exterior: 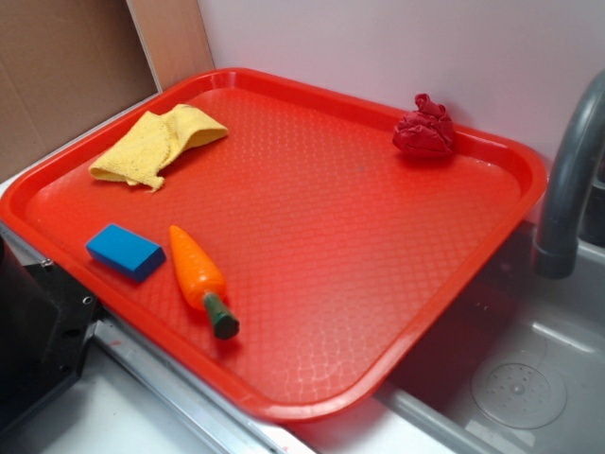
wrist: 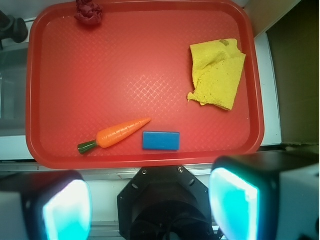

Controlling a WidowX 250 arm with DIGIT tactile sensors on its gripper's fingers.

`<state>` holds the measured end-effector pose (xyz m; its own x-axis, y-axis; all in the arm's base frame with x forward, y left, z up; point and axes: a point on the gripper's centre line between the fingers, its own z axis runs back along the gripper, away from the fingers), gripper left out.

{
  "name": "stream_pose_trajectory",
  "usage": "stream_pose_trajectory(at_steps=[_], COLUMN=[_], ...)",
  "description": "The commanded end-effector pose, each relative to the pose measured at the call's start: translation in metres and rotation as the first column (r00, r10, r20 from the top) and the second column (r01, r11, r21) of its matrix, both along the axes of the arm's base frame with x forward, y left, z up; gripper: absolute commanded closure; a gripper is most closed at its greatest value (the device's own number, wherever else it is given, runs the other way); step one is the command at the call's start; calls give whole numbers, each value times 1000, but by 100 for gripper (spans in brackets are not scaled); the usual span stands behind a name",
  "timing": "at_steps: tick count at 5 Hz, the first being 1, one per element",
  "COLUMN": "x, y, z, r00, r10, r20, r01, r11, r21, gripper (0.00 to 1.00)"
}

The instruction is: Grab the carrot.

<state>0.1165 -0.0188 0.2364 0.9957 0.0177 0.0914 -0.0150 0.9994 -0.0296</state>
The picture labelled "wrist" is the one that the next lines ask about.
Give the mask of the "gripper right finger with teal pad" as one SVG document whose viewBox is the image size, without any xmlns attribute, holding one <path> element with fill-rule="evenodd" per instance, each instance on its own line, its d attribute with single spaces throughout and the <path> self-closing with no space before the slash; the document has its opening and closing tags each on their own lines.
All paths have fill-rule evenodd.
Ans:
<svg viewBox="0 0 320 240">
<path fill-rule="evenodd" d="M 319 155 L 262 151 L 219 157 L 209 177 L 209 201 L 229 240 L 317 240 Z"/>
</svg>

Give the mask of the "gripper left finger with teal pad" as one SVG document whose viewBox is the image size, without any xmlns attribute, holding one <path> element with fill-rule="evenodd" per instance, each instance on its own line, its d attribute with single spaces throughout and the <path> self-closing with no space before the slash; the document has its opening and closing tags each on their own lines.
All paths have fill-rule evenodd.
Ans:
<svg viewBox="0 0 320 240">
<path fill-rule="evenodd" d="M 2 240 L 86 240 L 92 196 L 74 170 L 16 173 L 0 180 Z"/>
</svg>

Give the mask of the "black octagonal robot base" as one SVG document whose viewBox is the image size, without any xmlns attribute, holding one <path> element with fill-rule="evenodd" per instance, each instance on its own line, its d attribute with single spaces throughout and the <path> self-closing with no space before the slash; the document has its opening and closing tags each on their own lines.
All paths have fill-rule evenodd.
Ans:
<svg viewBox="0 0 320 240">
<path fill-rule="evenodd" d="M 183 166 L 143 167 L 117 196 L 126 240 L 217 240 L 209 189 Z"/>
</svg>

